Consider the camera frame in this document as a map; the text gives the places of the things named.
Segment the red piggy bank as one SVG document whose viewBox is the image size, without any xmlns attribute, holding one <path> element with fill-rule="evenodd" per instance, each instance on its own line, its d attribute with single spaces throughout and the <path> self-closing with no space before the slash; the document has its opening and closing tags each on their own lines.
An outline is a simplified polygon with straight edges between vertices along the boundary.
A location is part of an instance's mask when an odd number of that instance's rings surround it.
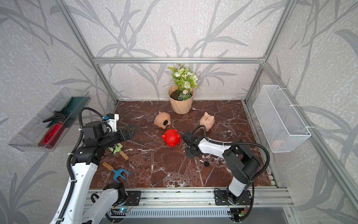
<svg viewBox="0 0 358 224">
<path fill-rule="evenodd" d="M 166 143 L 166 145 L 168 145 L 170 147 L 175 147 L 175 146 L 177 146 L 178 144 L 180 144 L 182 142 L 181 136 L 179 135 L 177 129 L 167 130 L 161 136 L 161 138 Z"/>
</svg>

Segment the beige piggy bank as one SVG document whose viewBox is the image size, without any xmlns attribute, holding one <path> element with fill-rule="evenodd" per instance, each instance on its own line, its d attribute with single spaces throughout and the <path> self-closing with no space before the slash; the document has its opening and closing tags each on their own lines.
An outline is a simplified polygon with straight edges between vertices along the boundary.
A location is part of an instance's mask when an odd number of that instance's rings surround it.
<svg viewBox="0 0 358 224">
<path fill-rule="evenodd" d="M 214 116 L 209 115 L 207 112 L 204 113 L 204 115 L 202 116 L 199 122 L 200 126 L 206 127 L 207 132 L 213 127 L 214 123 L 215 123 Z"/>
<path fill-rule="evenodd" d="M 171 125 L 171 116 L 165 112 L 159 112 L 154 119 L 154 124 L 159 128 L 166 129 L 168 125 Z"/>
</svg>

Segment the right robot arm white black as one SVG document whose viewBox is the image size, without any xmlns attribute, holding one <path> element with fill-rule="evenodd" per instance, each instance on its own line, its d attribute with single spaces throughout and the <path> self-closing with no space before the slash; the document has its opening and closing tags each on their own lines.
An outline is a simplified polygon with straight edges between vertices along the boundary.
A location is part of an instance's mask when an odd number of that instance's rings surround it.
<svg viewBox="0 0 358 224">
<path fill-rule="evenodd" d="M 258 178 L 269 166 L 269 151 L 262 145 L 252 142 L 220 142 L 208 137 L 197 137 L 192 132 L 186 132 L 181 139 L 186 143 L 185 148 L 188 158 L 194 158 L 203 154 L 211 154 L 225 160 L 233 179 L 226 190 L 227 198 L 231 204 L 238 204 L 244 191 L 254 180 Z M 266 155 L 264 166 L 260 167 L 260 160 L 248 148 L 249 145 L 261 149 Z"/>
</svg>

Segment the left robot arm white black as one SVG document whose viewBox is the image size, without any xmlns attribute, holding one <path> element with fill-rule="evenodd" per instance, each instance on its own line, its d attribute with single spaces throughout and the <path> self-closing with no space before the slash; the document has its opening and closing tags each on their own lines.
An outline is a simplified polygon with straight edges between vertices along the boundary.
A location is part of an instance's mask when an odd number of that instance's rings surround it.
<svg viewBox="0 0 358 224">
<path fill-rule="evenodd" d="M 132 125 L 118 128 L 118 114 L 109 113 L 100 118 L 101 121 L 84 125 L 82 113 L 78 114 L 80 136 L 66 162 L 70 177 L 51 221 L 53 224 L 99 224 L 112 207 L 129 198 L 122 183 L 108 184 L 95 203 L 84 211 L 90 184 L 105 150 L 132 139 L 139 130 Z"/>
</svg>

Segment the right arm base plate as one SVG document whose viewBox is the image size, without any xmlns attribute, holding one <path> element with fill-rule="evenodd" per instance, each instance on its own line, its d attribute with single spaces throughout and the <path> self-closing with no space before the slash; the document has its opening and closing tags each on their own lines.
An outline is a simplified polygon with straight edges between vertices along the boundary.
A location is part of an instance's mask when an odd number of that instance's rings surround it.
<svg viewBox="0 0 358 224">
<path fill-rule="evenodd" d="M 244 190 L 242 194 L 237 197 L 228 190 L 214 189 L 215 205 L 251 205 L 253 196 L 249 190 Z"/>
</svg>

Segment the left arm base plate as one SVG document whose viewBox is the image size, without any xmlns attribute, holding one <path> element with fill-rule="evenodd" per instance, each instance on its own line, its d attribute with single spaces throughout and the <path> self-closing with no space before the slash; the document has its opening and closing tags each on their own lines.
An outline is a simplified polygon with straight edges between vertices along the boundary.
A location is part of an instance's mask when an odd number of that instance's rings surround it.
<svg viewBox="0 0 358 224">
<path fill-rule="evenodd" d="M 123 206 L 139 206 L 140 199 L 141 199 L 141 191 L 134 190 L 134 191 L 127 191 L 127 199 Z"/>
</svg>

